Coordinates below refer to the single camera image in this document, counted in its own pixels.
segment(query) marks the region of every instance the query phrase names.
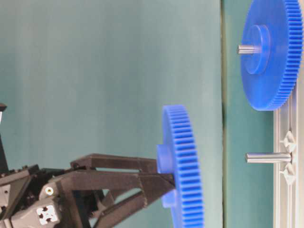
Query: gray mechanical part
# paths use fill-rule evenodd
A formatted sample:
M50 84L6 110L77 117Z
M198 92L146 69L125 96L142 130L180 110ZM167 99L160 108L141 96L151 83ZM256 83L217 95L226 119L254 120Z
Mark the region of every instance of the gray mechanical part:
M3 207L7 207L9 204L10 197L10 185L4 185L0 187L0 213L2 212Z
M13 228L9 219L0 221L0 228Z
M27 210L16 213L11 218L13 228L53 228L62 218L59 199L49 197L37 201Z

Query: screw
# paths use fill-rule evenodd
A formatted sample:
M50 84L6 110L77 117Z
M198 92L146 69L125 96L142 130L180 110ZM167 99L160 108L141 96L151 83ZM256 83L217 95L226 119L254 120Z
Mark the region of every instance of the screw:
M46 188L46 194L49 195L49 196L53 195L54 194L54 189L51 188L51 187L47 187Z

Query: metal shaft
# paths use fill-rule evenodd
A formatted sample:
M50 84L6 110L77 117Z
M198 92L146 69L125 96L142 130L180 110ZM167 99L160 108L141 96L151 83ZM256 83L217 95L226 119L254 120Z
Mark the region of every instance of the metal shaft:
M284 163L291 162L289 153L247 153L247 163Z
M252 55L256 52L255 46L253 45L239 45L237 48L239 55Z

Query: plastic gear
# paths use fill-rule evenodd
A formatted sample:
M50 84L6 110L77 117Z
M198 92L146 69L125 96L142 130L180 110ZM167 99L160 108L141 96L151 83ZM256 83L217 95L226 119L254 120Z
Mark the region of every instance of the plastic gear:
M187 110L163 108L163 144L157 147L159 173L174 173L176 189L163 196L175 228L203 228L204 203L200 165Z
M303 24L298 0L253 0L242 44L259 50L241 56L250 105L264 111L281 107L296 84L301 64Z

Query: green backdrop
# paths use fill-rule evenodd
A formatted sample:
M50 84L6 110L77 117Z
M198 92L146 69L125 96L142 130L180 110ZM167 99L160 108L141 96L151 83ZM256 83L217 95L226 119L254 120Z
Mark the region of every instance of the green backdrop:
M273 226L273 165L245 163L247 152L273 152L273 112L249 106L236 53L250 3L222 1L226 228Z
M68 167L93 152L155 158L162 106L184 104L206 227L222 227L219 0L2 0L0 29L10 167ZM158 201L118 227L172 222Z

